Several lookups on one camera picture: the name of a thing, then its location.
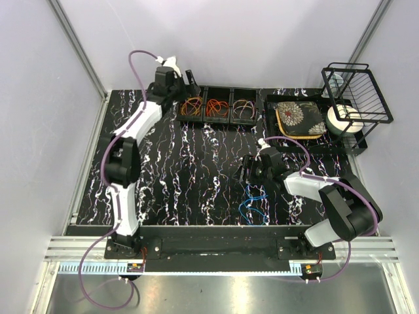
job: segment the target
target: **white wall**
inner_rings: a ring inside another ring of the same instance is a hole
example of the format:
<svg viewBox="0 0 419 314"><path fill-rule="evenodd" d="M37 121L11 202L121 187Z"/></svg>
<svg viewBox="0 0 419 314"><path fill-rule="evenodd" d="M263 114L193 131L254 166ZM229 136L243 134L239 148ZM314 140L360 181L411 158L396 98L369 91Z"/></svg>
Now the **white wall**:
<svg viewBox="0 0 419 314"><path fill-rule="evenodd" d="M358 156L367 188L380 205L380 230L391 235L419 309L419 2L394 1L361 61L371 66L394 116L368 135Z"/></svg>
<svg viewBox="0 0 419 314"><path fill-rule="evenodd" d="M176 55L201 84L317 87L348 61L379 0L61 0L103 85L137 88L129 51ZM156 64L137 56L148 84Z"/></svg>
<svg viewBox="0 0 419 314"><path fill-rule="evenodd" d="M0 1L0 312L25 313L100 99L46 1Z"/></svg>

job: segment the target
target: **floral cloth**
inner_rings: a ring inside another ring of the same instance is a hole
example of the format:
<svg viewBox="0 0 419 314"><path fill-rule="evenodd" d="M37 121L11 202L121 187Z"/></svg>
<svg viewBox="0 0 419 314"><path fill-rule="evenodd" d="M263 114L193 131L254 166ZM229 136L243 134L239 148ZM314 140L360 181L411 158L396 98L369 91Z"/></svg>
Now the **floral cloth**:
<svg viewBox="0 0 419 314"><path fill-rule="evenodd" d="M285 135L321 135L326 132L320 110L313 101L284 101L277 107Z"/></svg>

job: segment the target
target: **blue rope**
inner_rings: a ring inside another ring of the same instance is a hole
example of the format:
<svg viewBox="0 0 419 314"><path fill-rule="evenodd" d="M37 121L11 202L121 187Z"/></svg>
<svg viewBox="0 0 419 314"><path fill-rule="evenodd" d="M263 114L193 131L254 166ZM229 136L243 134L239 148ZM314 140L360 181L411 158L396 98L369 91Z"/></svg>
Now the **blue rope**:
<svg viewBox="0 0 419 314"><path fill-rule="evenodd" d="M255 211L256 213L258 213L258 214L260 214L260 216L263 216L263 222L261 223L261 225L263 225L263 224L266 224L267 222L268 222L268 217L267 217L267 215L266 214L264 214L264 213L262 213L260 210L258 210L258 209L256 209L256 208L253 208L253 207L248 207L247 206L247 204L249 203L249 202L251 202L251 201L259 201L259 200L263 200L263 199L265 199L265 198L267 198L268 196L267 195L263 195L263 196L257 196L256 198L254 198L251 194L250 194L250 188L249 188L249 186L247 186L246 187L246 194L247 194L247 196L249 197L249 199L247 199L246 201L244 201L243 203L241 203L240 205L239 205L239 207L238 207L238 211L239 211L239 213L241 214L241 216L243 217L243 218L245 218L245 220L246 220L246 222L247 222L247 224L249 224L249 225L253 225L252 223L251 223L251 221L242 213L242 206L244 205L248 210L251 210L251 211Z"/></svg>

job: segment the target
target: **metal floor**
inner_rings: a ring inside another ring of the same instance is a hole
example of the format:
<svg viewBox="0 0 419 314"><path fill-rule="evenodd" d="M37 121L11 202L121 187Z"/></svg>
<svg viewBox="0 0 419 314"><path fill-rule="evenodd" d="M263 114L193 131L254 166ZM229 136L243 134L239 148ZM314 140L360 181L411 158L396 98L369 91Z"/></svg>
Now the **metal floor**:
<svg viewBox="0 0 419 314"><path fill-rule="evenodd" d="M325 265L325 275L338 270ZM87 291L110 276L85 275ZM305 285L271 277L146 276L134 281L138 292L118 313L395 313L380 264L350 264L337 279ZM114 282L92 294L108 306L123 304L129 287ZM104 313L82 296L76 275L58 275L47 313Z"/></svg>

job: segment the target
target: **black and white marble pattern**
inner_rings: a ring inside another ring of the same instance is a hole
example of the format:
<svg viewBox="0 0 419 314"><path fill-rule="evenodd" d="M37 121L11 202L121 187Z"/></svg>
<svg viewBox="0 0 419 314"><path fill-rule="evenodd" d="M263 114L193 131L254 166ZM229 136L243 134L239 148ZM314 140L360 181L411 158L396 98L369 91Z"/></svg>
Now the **black and white marble pattern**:
<svg viewBox="0 0 419 314"><path fill-rule="evenodd" d="M302 88L271 89L261 90L261 95L306 96L314 92ZM139 90L112 92L101 135L117 129L135 112L140 95ZM263 111L256 126L244 128L182 124L176 120L173 108L153 126L140 145L141 178L136 186L139 221L148 225L247 224L238 211L239 205L247 199L246 187L232 175L243 155L256 154L257 140L267 136L265 129ZM111 195L100 181L104 150L99 143L77 224L113 223ZM283 158L294 168L305 163L303 154L284 154ZM350 171L350 165L346 156L315 155L308 171L318 175L343 175ZM253 186L251 193L261 196L265 191L263 186ZM325 218L321 204L288 194L269 195L265 200L253 202L252 207L268 215L267 224L313 224ZM255 212L247 216L255 225L263 223L263 217Z"/></svg>

